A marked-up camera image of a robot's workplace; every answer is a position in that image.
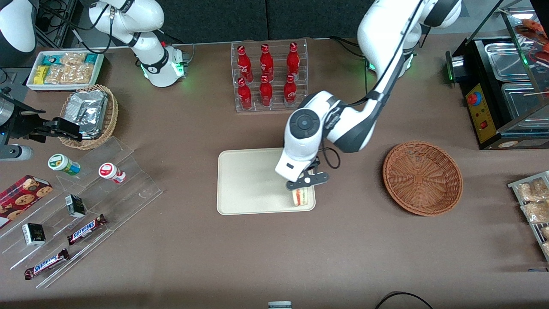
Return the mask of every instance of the aluminum foil package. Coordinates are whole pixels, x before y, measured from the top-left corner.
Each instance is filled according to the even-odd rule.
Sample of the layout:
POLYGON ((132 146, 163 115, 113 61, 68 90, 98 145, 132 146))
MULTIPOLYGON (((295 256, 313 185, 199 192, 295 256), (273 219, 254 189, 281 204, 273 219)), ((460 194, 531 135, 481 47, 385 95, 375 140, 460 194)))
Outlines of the aluminum foil package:
POLYGON ((109 96, 101 90, 75 92, 67 103, 63 118, 80 126, 82 139, 97 139, 107 109, 109 96))

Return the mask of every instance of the brown tablecloth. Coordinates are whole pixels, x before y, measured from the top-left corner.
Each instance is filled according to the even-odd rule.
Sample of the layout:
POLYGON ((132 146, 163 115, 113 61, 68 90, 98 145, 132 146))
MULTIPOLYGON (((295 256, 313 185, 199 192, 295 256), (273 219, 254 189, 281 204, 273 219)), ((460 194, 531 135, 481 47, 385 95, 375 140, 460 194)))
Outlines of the brown tablecloth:
MULTIPOLYGON (((549 169, 549 152, 478 150, 459 88, 442 83, 444 52, 462 40, 429 38, 368 146, 328 170, 313 211, 248 216, 216 211, 217 156, 281 147, 289 114, 235 112, 230 44, 198 45, 188 78, 165 89, 143 77, 129 49, 110 51, 98 82, 120 104, 115 136, 166 191, 46 290, 0 255, 0 301, 13 301, 0 307, 266 308, 291 300, 296 309, 371 308, 394 290, 437 308, 543 307, 549 274, 526 270, 547 263, 506 184, 549 169), (383 159, 410 140, 444 148, 461 168, 463 197, 450 213, 412 215, 385 190, 383 159)), ((364 95, 358 58, 331 41, 308 43, 310 92, 348 102, 364 95)), ((55 117, 67 95, 29 91, 25 103, 55 117)), ((36 155, 1 163, 1 188, 25 174, 54 178, 46 166, 53 153, 85 154, 53 138, 22 144, 36 155)), ((390 302, 423 308, 406 296, 390 302)))

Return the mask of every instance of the beige tray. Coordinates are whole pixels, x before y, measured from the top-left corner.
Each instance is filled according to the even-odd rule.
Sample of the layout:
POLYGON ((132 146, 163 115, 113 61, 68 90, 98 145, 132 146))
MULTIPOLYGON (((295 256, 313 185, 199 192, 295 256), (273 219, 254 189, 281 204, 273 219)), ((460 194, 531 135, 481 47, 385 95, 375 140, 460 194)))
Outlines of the beige tray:
POLYGON ((309 211, 315 207, 315 188, 309 203, 296 207, 286 179, 275 172, 282 148, 228 150, 217 166, 217 211, 223 215, 309 211))

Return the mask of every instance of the yellow panel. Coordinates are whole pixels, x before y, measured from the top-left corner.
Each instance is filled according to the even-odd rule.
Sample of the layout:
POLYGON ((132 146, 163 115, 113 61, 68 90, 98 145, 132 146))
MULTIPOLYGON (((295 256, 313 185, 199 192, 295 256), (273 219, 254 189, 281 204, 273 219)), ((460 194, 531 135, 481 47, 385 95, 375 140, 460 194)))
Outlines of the yellow panel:
POLYGON ((475 86, 466 96, 469 113, 473 118, 475 131, 481 143, 496 135, 496 126, 490 115, 490 110, 484 100, 484 93, 480 84, 475 86))

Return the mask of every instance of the red button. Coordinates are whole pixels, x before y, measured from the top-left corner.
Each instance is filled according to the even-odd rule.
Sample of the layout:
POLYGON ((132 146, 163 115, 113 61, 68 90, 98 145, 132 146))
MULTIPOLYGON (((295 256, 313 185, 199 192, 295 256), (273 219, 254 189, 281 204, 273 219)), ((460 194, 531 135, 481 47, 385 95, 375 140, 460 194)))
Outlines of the red button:
POLYGON ((475 104, 477 102, 477 100, 478 100, 478 97, 474 93, 467 97, 467 103, 469 103, 471 105, 475 104))

